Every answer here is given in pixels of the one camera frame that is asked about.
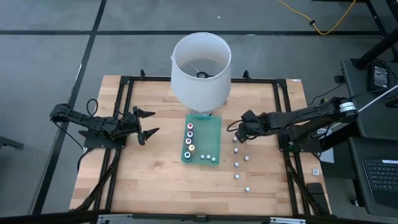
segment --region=butcher block table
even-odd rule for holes
[[[112,116],[120,78],[118,75],[104,76],[98,95],[97,116]],[[301,81],[286,82],[292,110],[306,107]],[[282,90],[279,93],[284,111]],[[181,161],[185,117],[189,110],[174,97],[170,82],[135,81],[130,111],[133,106],[156,112],[156,115],[142,119],[141,125],[144,130],[157,127],[160,130],[145,146],[139,145],[137,134],[128,137],[126,147],[121,151],[111,212],[292,215],[284,157],[279,151],[277,136],[258,137],[236,144],[232,142],[234,133],[226,131],[226,127],[247,110],[256,114],[276,111],[271,84],[231,84],[228,101],[213,112],[223,119],[218,166]],[[238,153],[234,153],[235,147],[239,148]],[[244,156],[249,156],[249,160],[244,161]],[[305,182],[320,182],[328,201],[319,161],[310,153],[300,156]],[[79,206],[97,184],[103,157],[104,149],[95,149],[82,160],[70,208]],[[235,162],[239,162],[239,167],[234,166]],[[320,175],[312,174],[314,168]],[[234,178],[235,174],[239,174],[239,179]],[[245,192],[246,187],[250,187],[250,192]],[[104,208],[107,193],[106,185],[100,208]],[[298,210],[303,213],[297,186],[295,193]]]

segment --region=white lampshade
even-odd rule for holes
[[[222,67],[220,73],[209,78],[197,78],[181,70],[198,60],[210,61]],[[197,112],[212,111],[221,106],[231,90],[231,49],[217,35],[196,33],[184,37],[175,46],[172,55],[171,88],[175,97],[187,108]]]

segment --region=small bottle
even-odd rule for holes
[[[185,153],[184,153],[184,158],[185,158],[185,160],[188,161],[188,162],[191,161],[191,154],[190,154],[189,152],[185,152]]]
[[[192,139],[193,138],[193,132],[191,132],[191,131],[187,132],[187,137]]]
[[[193,155],[195,153],[195,146],[193,144],[188,146],[188,151]]]
[[[187,125],[187,128],[188,128],[188,131],[193,131],[193,124],[192,124],[192,123],[189,123],[189,124]]]
[[[192,144],[192,139],[187,138],[187,139],[185,140],[185,144],[186,144],[187,146],[191,145],[191,144]]]

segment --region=small black box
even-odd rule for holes
[[[389,72],[380,62],[372,62],[368,68],[368,91],[390,88]]]

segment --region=yellow cable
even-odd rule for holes
[[[286,3],[282,2],[281,0],[278,0],[280,3],[282,3],[283,5],[285,5],[288,9],[290,9],[291,11],[297,13],[298,15],[301,15],[303,17],[306,17],[309,21],[313,21],[311,18],[309,18],[307,15],[302,14],[301,12],[297,12],[296,10],[292,9],[290,6],[288,6]],[[336,23],[336,25],[334,25],[328,32],[326,33],[322,33],[319,31],[319,29],[317,28],[317,26],[315,25],[315,23],[312,24],[312,26],[315,28],[315,30],[317,30],[317,32],[320,35],[328,35],[331,31],[333,31],[338,24],[340,24],[340,22],[342,22],[342,20],[344,19],[344,17],[346,17],[347,13],[351,10],[351,8],[354,6],[356,0],[353,1],[353,3],[351,3],[351,5],[349,6],[349,8],[347,9],[347,11],[344,13],[344,15],[338,20],[338,22]]]

